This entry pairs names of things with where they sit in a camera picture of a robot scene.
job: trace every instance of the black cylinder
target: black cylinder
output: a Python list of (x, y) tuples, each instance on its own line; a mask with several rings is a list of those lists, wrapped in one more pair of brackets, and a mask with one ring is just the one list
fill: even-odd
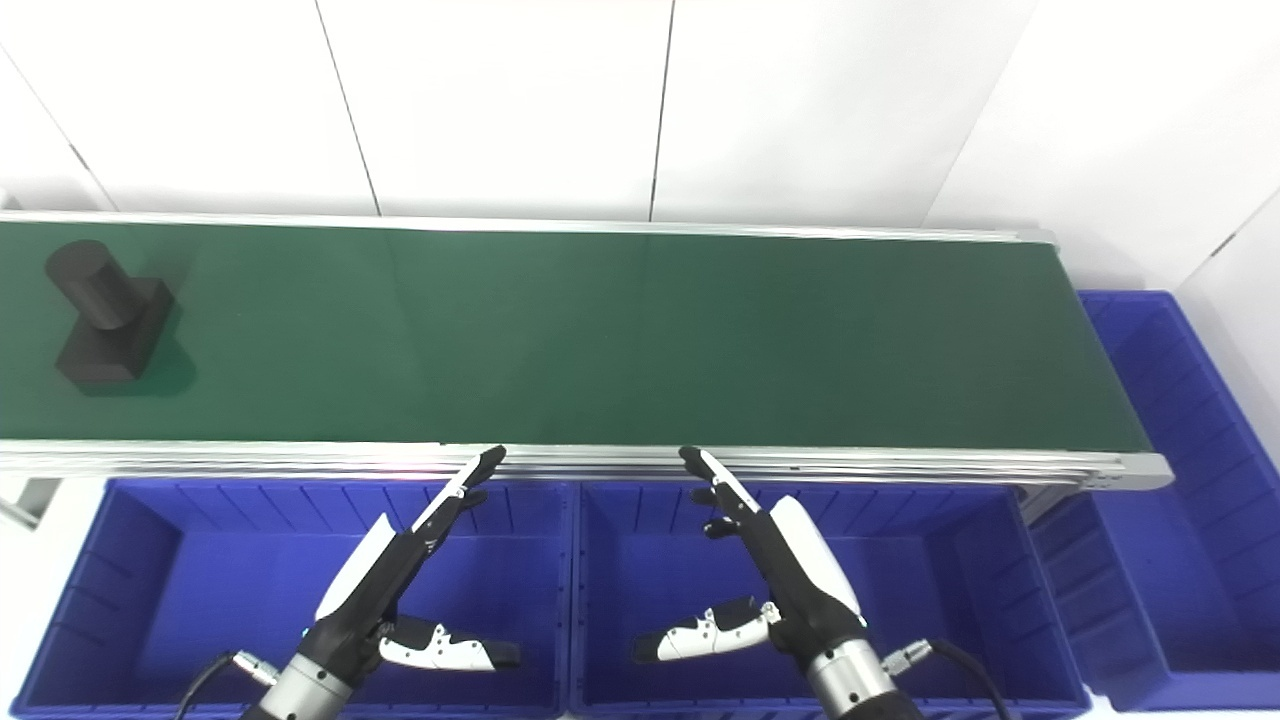
[(96, 240), (69, 242), (49, 256), (45, 273), (90, 325), (114, 331), (132, 323), (146, 297)]

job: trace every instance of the black block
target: black block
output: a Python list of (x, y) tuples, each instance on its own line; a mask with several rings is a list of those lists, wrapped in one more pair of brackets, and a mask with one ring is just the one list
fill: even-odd
[(67, 345), (58, 355), (58, 369), (76, 383), (136, 380), (147, 368), (151, 351), (173, 307), (173, 295), (157, 278), (129, 281), (146, 304), (124, 327), (101, 331), (83, 316), (76, 320)]

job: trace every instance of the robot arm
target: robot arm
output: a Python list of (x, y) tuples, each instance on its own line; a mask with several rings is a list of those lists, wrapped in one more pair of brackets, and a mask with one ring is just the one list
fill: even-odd
[(867, 637), (858, 597), (827, 541), (794, 497), (765, 512), (709, 452), (680, 451), (685, 468), (707, 480), (692, 500), (724, 518), (703, 527), (709, 538), (739, 536), (772, 596), (708, 609), (672, 628), (636, 638), (636, 661), (714, 655), (771, 639), (791, 655), (831, 720), (920, 720), (922, 715), (882, 666)]
[(475, 488), (493, 475), (506, 452), (497, 446), (472, 457), (408, 529), (397, 533), (387, 515), (374, 523), (330, 583), (288, 666), (242, 720), (330, 720), (384, 660), (426, 670), (520, 665), (516, 644), (483, 641), (396, 611), (458, 514), (485, 500), (485, 492)]

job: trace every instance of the silver metal cylinder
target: silver metal cylinder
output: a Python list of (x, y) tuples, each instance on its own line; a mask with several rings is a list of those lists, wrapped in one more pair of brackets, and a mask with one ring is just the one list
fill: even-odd
[(324, 667), (294, 655), (259, 706), (278, 720), (333, 720), (347, 705), (351, 692)]
[(855, 705), (896, 689), (867, 641), (849, 641), (819, 655), (809, 664), (805, 678), (832, 720)]

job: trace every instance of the black object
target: black object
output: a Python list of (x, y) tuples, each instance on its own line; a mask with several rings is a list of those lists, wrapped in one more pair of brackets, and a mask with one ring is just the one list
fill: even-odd
[(59, 247), (45, 273), (79, 311), (58, 369), (77, 383), (138, 379), (173, 307), (164, 282), (131, 278), (96, 240)]
[(982, 684), (982, 689), (991, 698), (991, 703), (996, 707), (996, 715), (1000, 716), (1000, 720), (1012, 720), (1009, 715), (1009, 707), (1005, 706), (1005, 698), (1000, 696), (1000, 689), (996, 688), (996, 683), (987, 674), (987, 669), (982, 666), (982, 662), (978, 662), (974, 656), (943, 639), (932, 639), (929, 641), (929, 646), (933, 648), (934, 655), (941, 655), (955, 662)]
[(234, 652), (221, 652), (212, 660), (212, 662), (206, 665), (205, 669), (196, 675), (196, 678), (191, 682), (191, 685), (187, 687), (187, 692), (183, 693), (182, 702), (178, 703), (178, 712), (174, 714), (173, 720), (182, 720), (187, 715), (187, 710), (191, 707), (191, 701), (196, 698), (196, 693), (200, 692), (200, 688), (205, 687), (205, 683), (211, 680), (214, 675), (221, 671), (223, 667), (230, 665), (232, 659), (234, 657)]

